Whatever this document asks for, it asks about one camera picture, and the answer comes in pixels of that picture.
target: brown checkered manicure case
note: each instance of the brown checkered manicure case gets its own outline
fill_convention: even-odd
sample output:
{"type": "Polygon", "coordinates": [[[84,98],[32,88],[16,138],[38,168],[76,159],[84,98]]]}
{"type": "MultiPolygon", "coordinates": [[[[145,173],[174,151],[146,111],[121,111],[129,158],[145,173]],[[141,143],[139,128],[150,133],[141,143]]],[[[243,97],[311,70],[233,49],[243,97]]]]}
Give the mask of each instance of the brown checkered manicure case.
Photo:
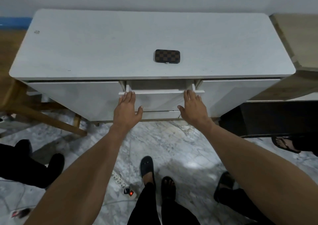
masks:
{"type": "Polygon", "coordinates": [[[176,50],[161,50],[157,49],[155,52],[156,62],[170,62],[179,63],[180,62],[180,52],[176,50]]]}

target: cabinet door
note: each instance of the cabinet door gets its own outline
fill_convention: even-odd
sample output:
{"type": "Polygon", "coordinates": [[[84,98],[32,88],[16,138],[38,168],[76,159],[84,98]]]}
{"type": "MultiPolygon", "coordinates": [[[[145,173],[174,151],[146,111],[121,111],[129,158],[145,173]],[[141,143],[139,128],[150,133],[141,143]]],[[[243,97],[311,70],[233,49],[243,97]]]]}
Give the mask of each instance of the cabinet door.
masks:
{"type": "Polygon", "coordinates": [[[122,87],[114,82],[31,82],[28,85],[88,119],[113,120],[122,87]]]}
{"type": "Polygon", "coordinates": [[[202,101],[210,117],[220,117],[246,102],[280,79],[203,80],[197,90],[204,90],[202,101]]]}

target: blue object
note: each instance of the blue object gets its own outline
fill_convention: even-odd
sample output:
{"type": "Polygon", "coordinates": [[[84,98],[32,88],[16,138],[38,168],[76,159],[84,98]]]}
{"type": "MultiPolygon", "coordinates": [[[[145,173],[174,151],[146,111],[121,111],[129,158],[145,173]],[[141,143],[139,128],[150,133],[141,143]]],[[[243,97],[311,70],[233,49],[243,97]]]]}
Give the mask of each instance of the blue object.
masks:
{"type": "Polygon", "coordinates": [[[31,17],[0,17],[0,29],[28,29],[31,17]]]}

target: marble floor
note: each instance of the marble floor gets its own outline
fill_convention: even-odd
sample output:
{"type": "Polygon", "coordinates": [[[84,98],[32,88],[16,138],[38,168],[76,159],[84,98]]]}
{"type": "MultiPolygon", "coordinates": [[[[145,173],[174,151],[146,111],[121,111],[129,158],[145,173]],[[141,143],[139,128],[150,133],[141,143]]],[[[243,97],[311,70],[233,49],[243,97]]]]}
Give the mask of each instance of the marble floor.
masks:
{"type": "MultiPolygon", "coordinates": [[[[72,113],[59,113],[59,119],[71,123],[72,113]]],[[[30,139],[33,158],[47,164],[57,152],[66,157],[65,169],[88,148],[107,134],[111,124],[99,127],[81,122],[88,130],[88,136],[76,136],[36,124],[22,131],[7,134],[0,143],[15,145],[20,139],[30,139]]],[[[278,149],[270,138],[248,139],[283,158],[289,160],[318,183],[318,157],[310,152],[294,154],[278,149]]],[[[142,157],[150,155],[155,166],[156,183],[171,176],[177,186],[177,202],[187,207],[202,225],[245,224],[248,220],[231,209],[216,203],[213,192],[225,168],[205,137],[184,121],[140,122],[125,138],[115,164],[115,171],[131,184],[139,194],[143,184],[139,173],[142,157]]],[[[160,189],[157,189],[157,210],[160,215],[160,189]]],[[[10,211],[17,208],[36,206],[45,190],[16,182],[0,180],[0,225],[8,224],[10,211]]],[[[129,200],[122,189],[110,180],[96,225],[124,225],[135,206],[136,200],[129,200]]]]}

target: wooden stool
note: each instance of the wooden stool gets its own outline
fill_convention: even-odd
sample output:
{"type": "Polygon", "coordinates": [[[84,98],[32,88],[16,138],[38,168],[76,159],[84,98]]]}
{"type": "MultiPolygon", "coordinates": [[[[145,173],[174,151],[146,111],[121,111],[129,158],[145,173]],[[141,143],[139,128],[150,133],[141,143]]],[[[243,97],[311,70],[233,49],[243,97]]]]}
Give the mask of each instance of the wooden stool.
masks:
{"type": "Polygon", "coordinates": [[[59,103],[34,103],[26,94],[28,86],[9,76],[9,70],[24,38],[25,30],[0,30],[0,112],[20,114],[47,125],[86,136],[79,128],[81,117],[76,114],[73,125],[51,118],[41,110],[66,109],[59,103]]]}

